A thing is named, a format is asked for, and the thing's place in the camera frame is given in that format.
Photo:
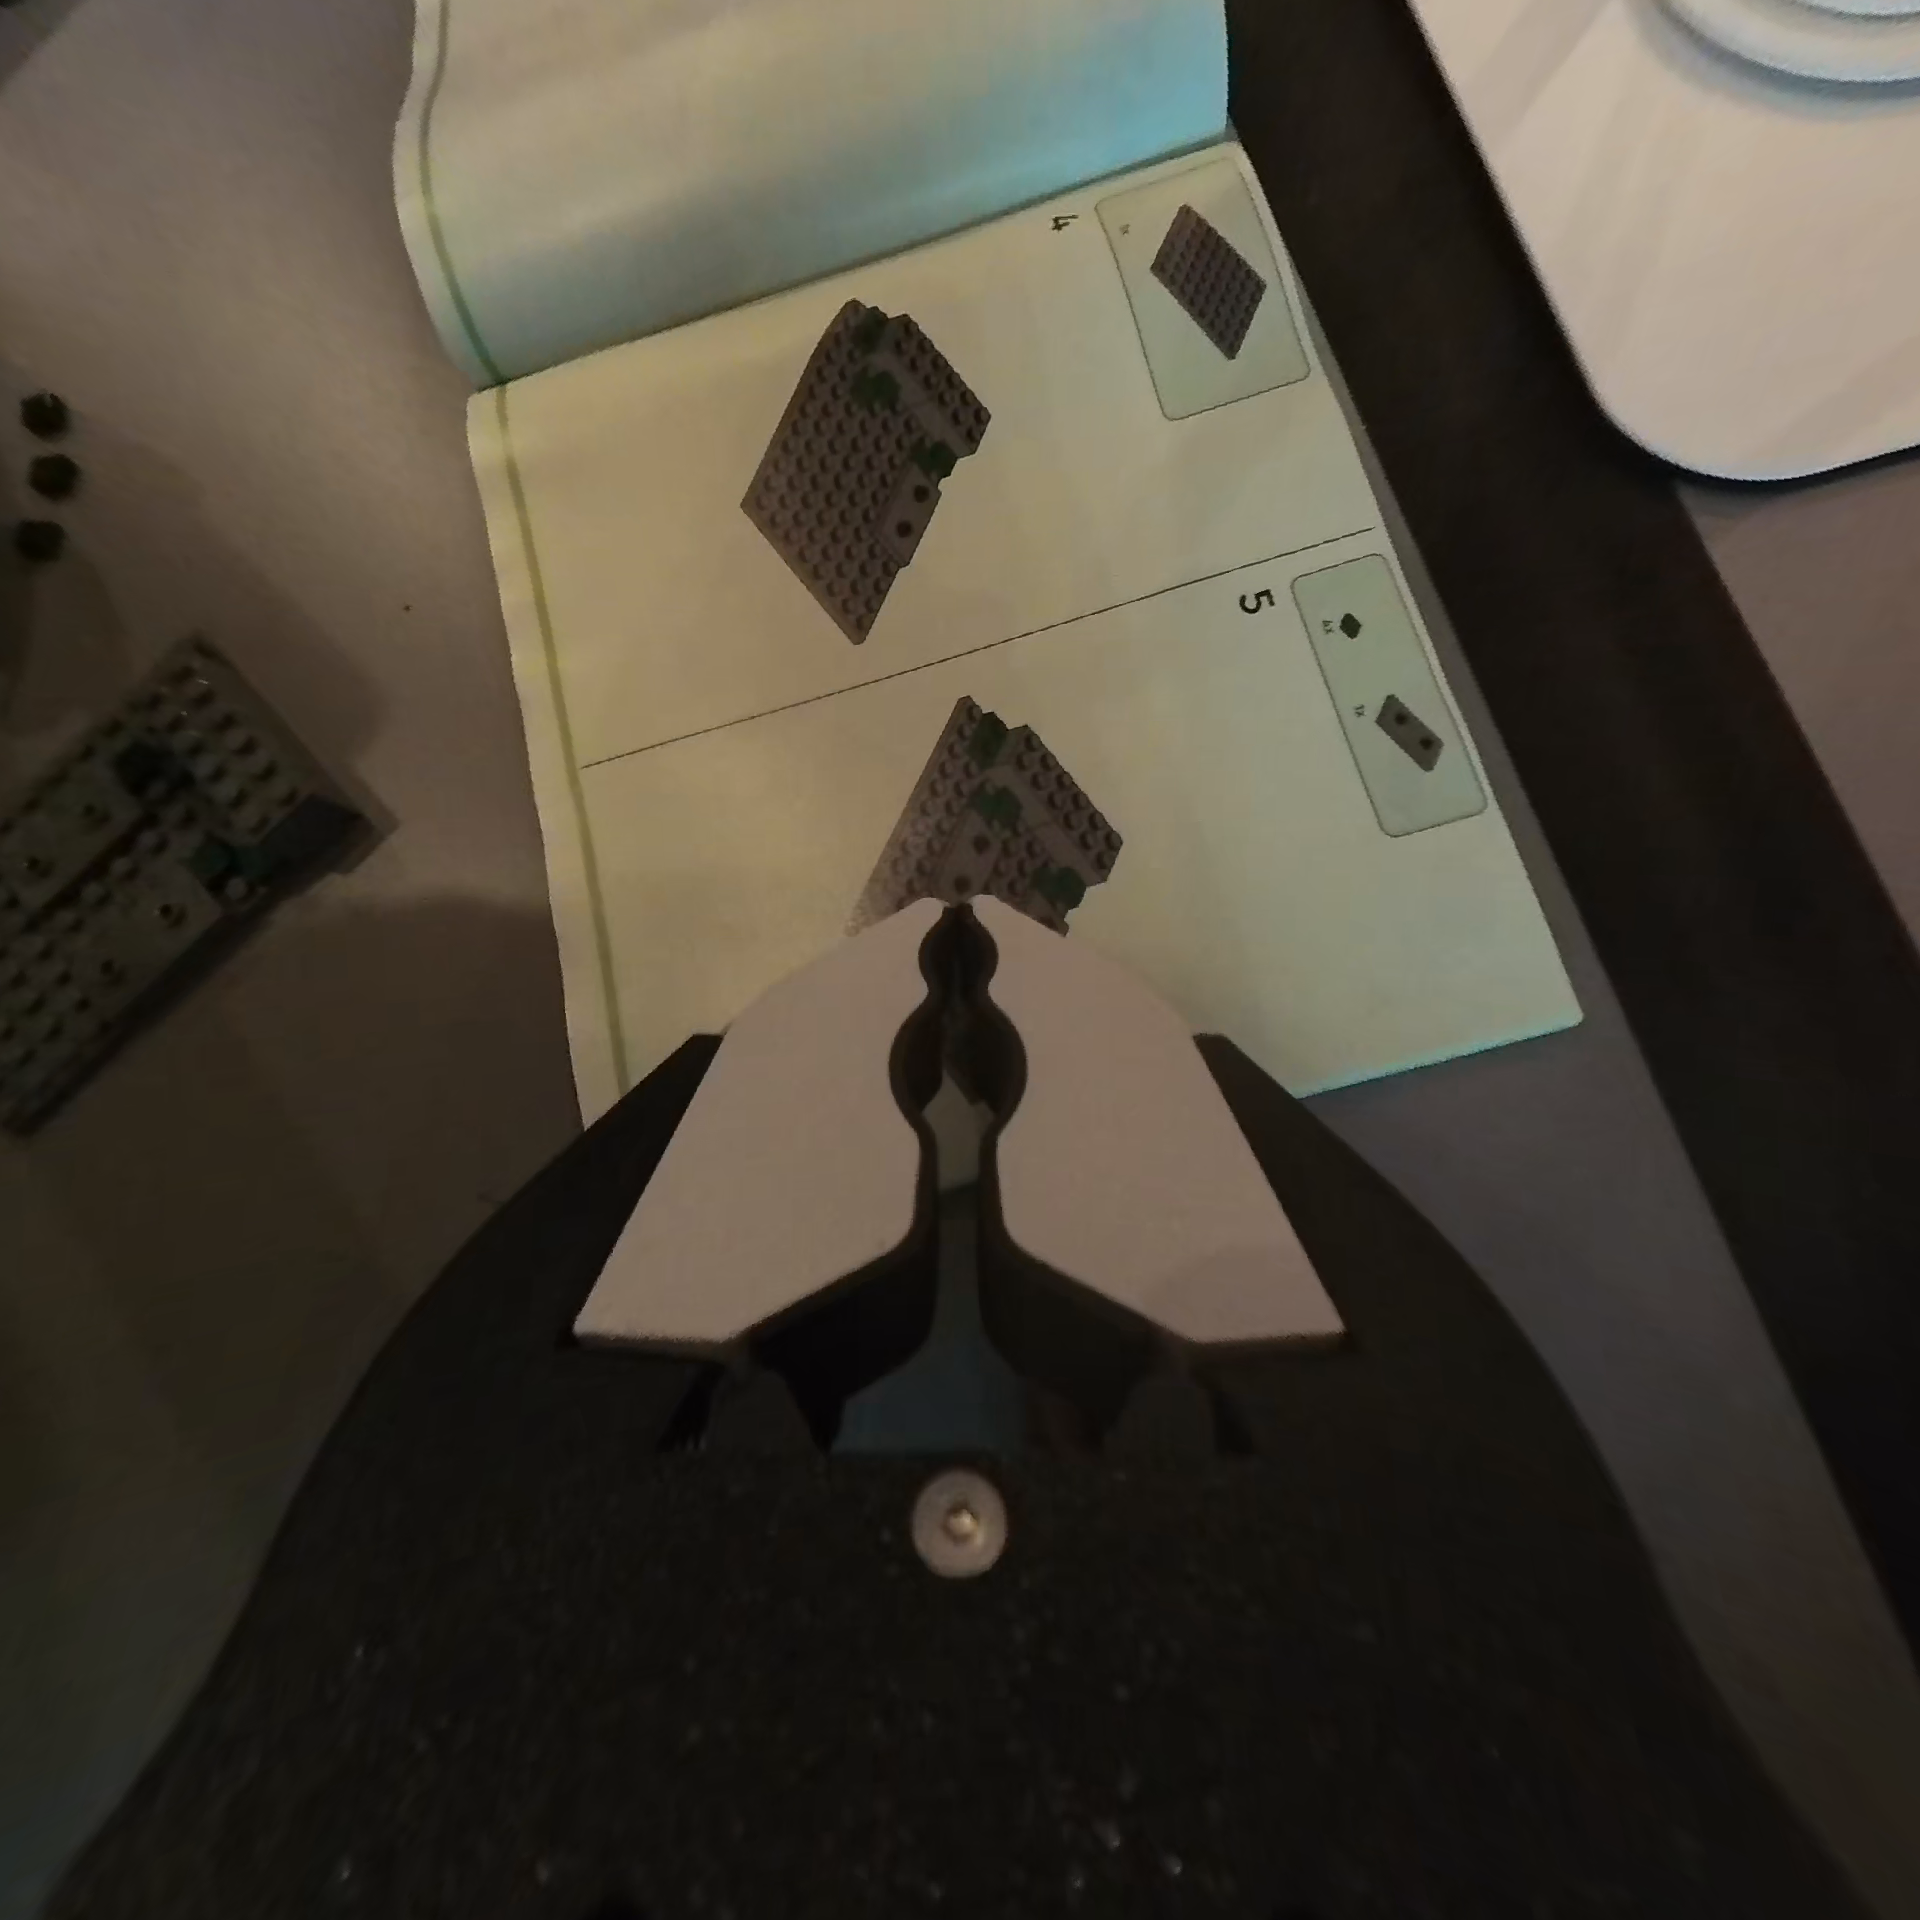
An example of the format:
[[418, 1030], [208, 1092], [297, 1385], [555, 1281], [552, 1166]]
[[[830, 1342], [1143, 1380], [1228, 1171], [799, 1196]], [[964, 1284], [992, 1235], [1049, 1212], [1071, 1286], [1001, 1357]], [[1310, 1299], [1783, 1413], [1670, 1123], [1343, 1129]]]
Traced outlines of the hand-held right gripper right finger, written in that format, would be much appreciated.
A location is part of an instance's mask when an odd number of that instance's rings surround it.
[[998, 1354], [1110, 1433], [1153, 1380], [1206, 1396], [1222, 1361], [1336, 1352], [1346, 1323], [1188, 1022], [1006, 902], [960, 931]]

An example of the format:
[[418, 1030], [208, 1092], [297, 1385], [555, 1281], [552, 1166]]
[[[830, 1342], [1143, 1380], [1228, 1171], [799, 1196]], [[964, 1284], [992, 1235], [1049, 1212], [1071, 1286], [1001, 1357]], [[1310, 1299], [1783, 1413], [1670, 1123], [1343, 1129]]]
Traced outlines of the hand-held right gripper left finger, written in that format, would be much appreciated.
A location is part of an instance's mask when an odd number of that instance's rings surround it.
[[775, 1382], [814, 1446], [913, 1361], [940, 1297], [940, 902], [915, 902], [738, 1014], [574, 1320], [578, 1345]]

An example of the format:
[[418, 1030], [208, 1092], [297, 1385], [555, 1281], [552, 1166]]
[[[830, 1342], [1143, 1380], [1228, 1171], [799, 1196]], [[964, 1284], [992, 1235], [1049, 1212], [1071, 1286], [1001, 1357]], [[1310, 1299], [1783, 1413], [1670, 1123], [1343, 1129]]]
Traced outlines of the open brick instruction booklet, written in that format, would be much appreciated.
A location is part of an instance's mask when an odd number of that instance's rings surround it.
[[586, 1115], [937, 880], [1036, 873], [1300, 1094], [1580, 1024], [1226, 4], [415, 14], [395, 208], [476, 384]]

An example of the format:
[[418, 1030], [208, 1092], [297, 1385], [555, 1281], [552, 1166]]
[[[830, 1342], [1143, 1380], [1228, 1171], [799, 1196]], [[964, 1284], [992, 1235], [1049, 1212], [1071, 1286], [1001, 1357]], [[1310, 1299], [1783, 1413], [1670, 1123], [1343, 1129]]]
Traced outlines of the grey brick plate assembly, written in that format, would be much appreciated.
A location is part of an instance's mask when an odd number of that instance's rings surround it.
[[3, 1123], [27, 1136], [378, 819], [211, 641], [4, 804]]

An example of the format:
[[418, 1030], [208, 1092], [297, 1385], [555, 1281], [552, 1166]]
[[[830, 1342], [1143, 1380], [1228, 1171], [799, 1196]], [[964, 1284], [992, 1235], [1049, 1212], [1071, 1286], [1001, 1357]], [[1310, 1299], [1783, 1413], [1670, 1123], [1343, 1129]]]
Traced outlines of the white rounded pad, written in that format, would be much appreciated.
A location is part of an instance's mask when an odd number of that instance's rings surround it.
[[1414, 4], [1600, 410], [1738, 483], [1913, 450], [1918, 97], [1715, 92], [1648, 4]]

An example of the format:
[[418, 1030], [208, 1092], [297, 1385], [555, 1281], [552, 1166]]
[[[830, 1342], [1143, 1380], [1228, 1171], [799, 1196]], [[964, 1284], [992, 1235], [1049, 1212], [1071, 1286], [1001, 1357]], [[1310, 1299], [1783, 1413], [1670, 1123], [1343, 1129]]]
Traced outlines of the white round object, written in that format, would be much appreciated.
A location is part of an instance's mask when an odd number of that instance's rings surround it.
[[1915, 2], [1656, 2], [1672, 59], [1715, 92], [1913, 105]]

